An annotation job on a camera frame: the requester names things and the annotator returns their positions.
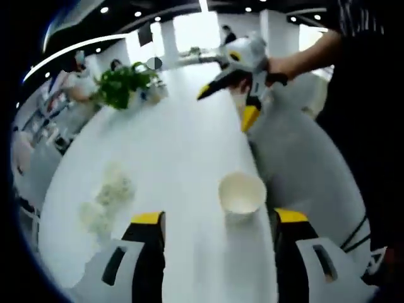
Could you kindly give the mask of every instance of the person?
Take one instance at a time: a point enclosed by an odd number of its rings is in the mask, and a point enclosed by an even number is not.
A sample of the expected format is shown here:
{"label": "person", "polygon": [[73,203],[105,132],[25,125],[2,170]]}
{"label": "person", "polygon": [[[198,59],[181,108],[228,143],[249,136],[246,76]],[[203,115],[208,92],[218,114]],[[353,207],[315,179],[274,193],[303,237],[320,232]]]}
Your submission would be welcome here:
{"label": "person", "polygon": [[232,31],[232,29],[228,25],[223,25],[222,30],[223,30],[223,33],[224,33],[224,36],[225,36],[222,45],[226,45],[226,44],[234,41],[235,39],[237,39],[234,32]]}
{"label": "person", "polygon": [[122,66],[123,66],[123,64],[119,59],[114,59],[111,61],[111,71],[115,71]]}
{"label": "person", "polygon": [[30,168],[33,151],[32,135],[26,131],[19,131],[18,126],[15,126],[11,144],[11,162],[20,175]]}
{"label": "person", "polygon": [[74,56],[74,68],[63,81],[62,89],[66,95],[77,103],[74,109],[76,126],[82,127],[96,113],[94,102],[98,85],[90,68],[86,65],[85,54],[79,50]]}
{"label": "person", "polygon": [[62,95],[63,91],[61,88],[63,84],[67,80],[69,73],[61,70],[57,76],[52,77],[50,84],[49,84],[49,96],[52,96],[51,99],[48,101],[46,108],[43,110],[44,116],[49,116],[51,119],[58,115],[61,109],[57,108],[57,103],[59,101],[60,96]]}
{"label": "person", "polygon": [[[395,179],[398,158],[393,155],[399,138],[394,123],[399,120],[393,118],[394,109],[380,107],[392,106],[384,103],[390,74],[385,16],[386,1],[335,0],[324,18],[329,30],[312,47],[268,59],[268,71],[283,73],[289,81],[334,64],[317,123],[352,172],[369,219],[371,251],[379,252],[399,239],[393,212],[401,194]],[[248,84],[241,83],[242,92]]]}

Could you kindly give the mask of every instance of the yellow part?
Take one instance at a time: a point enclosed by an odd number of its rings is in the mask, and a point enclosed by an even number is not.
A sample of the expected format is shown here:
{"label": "yellow part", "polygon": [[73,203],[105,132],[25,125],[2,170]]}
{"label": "yellow part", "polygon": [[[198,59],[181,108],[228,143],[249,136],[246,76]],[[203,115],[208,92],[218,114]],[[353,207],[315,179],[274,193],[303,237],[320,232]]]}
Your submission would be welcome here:
{"label": "yellow part", "polygon": [[236,57],[236,58],[238,59],[238,61],[241,61],[241,55],[240,55],[238,52],[236,52],[236,51],[234,51],[234,50],[231,50],[231,51],[229,52],[229,56],[231,56],[231,55],[233,55],[234,57]]}
{"label": "yellow part", "polygon": [[135,215],[132,217],[131,223],[157,224],[161,213],[161,211],[158,211],[155,213],[142,213],[140,215]]}
{"label": "yellow part", "polygon": [[258,116],[259,110],[255,106],[246,106],[242,115],[241,130],[243,132],[248,131],[248,129],[254,124]]}
{"label": "yellow part", "polygon": [[199,91],[199,94],[198,94],[198,96],[197,96],[196,98],[199,99],[200,96],[202,96],[202,94],[203,94],[205,91],[207,91],[208,89],[209,89],[209,84],[204,85],[204,86],[201,88],[201,90]]}
{"label": "yellow part", "polygon": [[293,210],[284,210],[283,208],[275,208],[275,211],[279,214],[280,221],[282,223],[292,222],[306,222],[307,217],[303,213]]}

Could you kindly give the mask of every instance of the paper cup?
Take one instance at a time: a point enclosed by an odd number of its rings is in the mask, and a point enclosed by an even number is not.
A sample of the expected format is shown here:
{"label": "paper cup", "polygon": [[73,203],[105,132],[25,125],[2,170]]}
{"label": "paper cup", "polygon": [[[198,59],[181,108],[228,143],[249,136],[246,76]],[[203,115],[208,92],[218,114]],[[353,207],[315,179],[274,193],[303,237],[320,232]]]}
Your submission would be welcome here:
{"label": "paper cup", "polygon": [[226,220],[243,222],[265,204],[266,187],[259,177],[234,172],[220,182],[219,198]]}

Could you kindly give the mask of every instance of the potted plant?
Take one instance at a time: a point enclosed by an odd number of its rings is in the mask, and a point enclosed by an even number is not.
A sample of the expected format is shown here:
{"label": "potted plant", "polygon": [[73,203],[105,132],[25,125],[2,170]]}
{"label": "potted plant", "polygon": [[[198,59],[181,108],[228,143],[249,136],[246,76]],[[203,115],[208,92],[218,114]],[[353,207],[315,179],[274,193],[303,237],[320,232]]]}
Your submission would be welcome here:
{"label": "potted plant", "polygon": [[127,109],[134,92],[140,92],[145,99],[150,90],[161,82],[154,70],[142,62],[136,62],[132,66],[104,72],[97,81],[99,88],[93,99],[118,110]]}

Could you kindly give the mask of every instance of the black strap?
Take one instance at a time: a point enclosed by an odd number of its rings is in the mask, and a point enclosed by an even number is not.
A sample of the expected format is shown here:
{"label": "black strap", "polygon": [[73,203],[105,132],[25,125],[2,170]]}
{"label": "black strap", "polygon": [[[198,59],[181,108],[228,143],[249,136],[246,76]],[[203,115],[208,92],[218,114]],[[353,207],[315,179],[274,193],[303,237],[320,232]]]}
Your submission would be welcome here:
{"label": "black strap", "polygon": [[367,240],[369,240],[371,238],[371,235],[367,235],[366,237],[364,237],[362,240],[356,242],[354,245],[344,249],[344,251],[346,253],[349,253],[350,251],[353,251],[355,248],[357,248],[358,246],[360,246],[362,243],[366,242]]}
{"label": "black strap", "polygon": [[346,246],[349,244],[349,242],[355,237],[356,233],[359,231],[359,229],[365,223],[366,219],[367,219],[367,215],[365,214],[364,218],[362,219],[362,221],[360,221],[357,228],[349,235],[349,237],[345,240],[345,242],[340,246],[341,249],[346,248]]}

